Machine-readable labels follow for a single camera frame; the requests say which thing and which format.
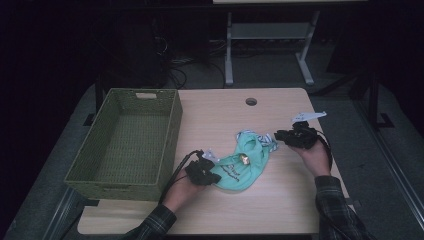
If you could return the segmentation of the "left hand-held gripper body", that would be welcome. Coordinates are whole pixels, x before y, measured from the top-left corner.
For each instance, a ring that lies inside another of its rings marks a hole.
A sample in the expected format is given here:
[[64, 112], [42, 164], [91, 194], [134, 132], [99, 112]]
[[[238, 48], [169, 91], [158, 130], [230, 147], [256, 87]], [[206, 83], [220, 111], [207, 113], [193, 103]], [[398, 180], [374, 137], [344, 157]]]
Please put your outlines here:
[[212, 169], [215, 164], [204, 157], [202, 150], [196, 152], [197, 160], [191, 161], [185, 168], [185, 172], [190, 181], [195, 185], [207, 186], [210, 182], [215, 182]]

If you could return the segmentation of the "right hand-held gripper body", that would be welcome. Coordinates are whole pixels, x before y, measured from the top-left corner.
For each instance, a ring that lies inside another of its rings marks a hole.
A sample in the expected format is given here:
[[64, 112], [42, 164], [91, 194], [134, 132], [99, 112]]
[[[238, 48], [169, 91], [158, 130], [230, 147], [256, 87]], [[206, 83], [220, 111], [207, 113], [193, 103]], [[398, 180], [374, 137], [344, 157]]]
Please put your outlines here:
[[286, 144], [291, 147], [311, 149], [319, 139], [318, 131], [309, 126], [308, 121], [326, 116], [326, 112], [301, 112], [292, 118], [292, 129], [288, 133]]

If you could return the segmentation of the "mint green shirt striped collar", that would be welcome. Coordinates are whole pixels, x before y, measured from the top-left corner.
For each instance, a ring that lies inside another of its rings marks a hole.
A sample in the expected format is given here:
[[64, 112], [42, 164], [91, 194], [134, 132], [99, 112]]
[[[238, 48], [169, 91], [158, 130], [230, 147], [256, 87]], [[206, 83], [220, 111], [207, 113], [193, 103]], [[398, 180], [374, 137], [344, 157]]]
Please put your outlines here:
[[236, 135], [234, 153], [221, 158], [211, 172], [221, 179], [216, 186], [229, 191], [244, 191], [262, 174], [270, 154], [278, 148], [270, 134], [244, 130]]

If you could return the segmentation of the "green woven basket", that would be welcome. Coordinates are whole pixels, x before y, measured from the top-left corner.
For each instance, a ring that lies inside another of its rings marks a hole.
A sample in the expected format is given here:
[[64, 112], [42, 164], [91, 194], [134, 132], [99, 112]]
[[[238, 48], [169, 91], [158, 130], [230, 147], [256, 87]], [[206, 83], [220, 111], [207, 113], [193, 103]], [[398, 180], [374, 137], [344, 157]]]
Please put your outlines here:
[[182, 115], [174, 89], [110, 89], [65, 183], [90, 199], [159, 200]]

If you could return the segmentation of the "person's right hand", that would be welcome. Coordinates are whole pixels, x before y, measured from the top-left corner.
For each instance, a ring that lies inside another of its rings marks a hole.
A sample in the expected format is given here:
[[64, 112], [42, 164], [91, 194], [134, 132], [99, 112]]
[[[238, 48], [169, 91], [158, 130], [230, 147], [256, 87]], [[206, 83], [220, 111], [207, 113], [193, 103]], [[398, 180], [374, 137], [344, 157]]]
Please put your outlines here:
[[313, 177], [330, 176], [329, 157], [324, 145], [317, 141], [310, 149], [292, 147]]

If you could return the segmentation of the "person's left hand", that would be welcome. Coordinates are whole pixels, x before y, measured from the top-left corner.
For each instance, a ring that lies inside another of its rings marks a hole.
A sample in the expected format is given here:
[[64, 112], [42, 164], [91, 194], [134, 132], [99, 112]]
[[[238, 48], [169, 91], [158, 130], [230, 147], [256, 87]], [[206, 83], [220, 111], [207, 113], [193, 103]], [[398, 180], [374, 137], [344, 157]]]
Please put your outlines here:
[[193, 184], [188, 178], [186, 171], [181, 170], [177, 175], [176, 181], [165, 195], [162, 204], [173, 213], [176, 213], [205, 189], [205, 186]]

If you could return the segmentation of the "black metal stand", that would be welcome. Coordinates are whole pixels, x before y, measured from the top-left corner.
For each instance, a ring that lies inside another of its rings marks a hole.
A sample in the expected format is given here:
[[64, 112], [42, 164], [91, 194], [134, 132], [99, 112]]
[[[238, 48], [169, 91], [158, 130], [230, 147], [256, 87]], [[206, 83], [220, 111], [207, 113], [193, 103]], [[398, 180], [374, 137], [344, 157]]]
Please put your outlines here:
[[349, 97], [361, 105], [361, 112], [371, 127], [376, 131], [381, 128], [394, 128], [390, 117], [378, 110], [378, 75], [374, 71], [360, 68], [352, 75], [352, 78], [354, 83], [349, 91]]

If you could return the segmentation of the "metal floor rail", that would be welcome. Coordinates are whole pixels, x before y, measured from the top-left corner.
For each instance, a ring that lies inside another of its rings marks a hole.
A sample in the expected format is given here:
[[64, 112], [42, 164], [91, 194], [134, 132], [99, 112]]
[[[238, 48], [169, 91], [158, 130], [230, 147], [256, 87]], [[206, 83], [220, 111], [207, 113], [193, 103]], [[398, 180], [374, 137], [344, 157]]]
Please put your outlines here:
[[359, 101], [354, 101], [353, 105], [367, 131], [370, 133], [372, 139], [378, 146], [379, 151], [383, 155], [386, 165], [396, 185], [398, 186], [399, 191], [405, 199], [411, 213], [424, 232], [424, 202], [419, 198], [409, 179], [401, 169], [394, 153], [390, 150], [389, 145], [381, 135], [380, 129], [371, 123], [365, 106]]
[[67, 187], [51, 218], [42, 240], [65, 240], [82, 216], [79, 194]]

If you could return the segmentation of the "white metal table frame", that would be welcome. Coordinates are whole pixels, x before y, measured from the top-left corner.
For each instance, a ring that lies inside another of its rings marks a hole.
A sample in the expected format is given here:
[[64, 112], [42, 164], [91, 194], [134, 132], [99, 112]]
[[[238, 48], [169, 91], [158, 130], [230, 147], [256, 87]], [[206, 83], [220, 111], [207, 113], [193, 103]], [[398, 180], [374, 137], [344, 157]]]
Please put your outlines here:
[[304, 46], [295, 54], [296, 61], [307, 85], [313, 85], [314, 79], [306, 62], [306, 57], [320, 16], [319, 11], [312, 14], [308, 22], [294, 23], [237, 23], [233, 14], [227, 14], [226, 52], [224, 58], [225, 85], [234, 84], [232, 65], [233, 40], [303, 40]]

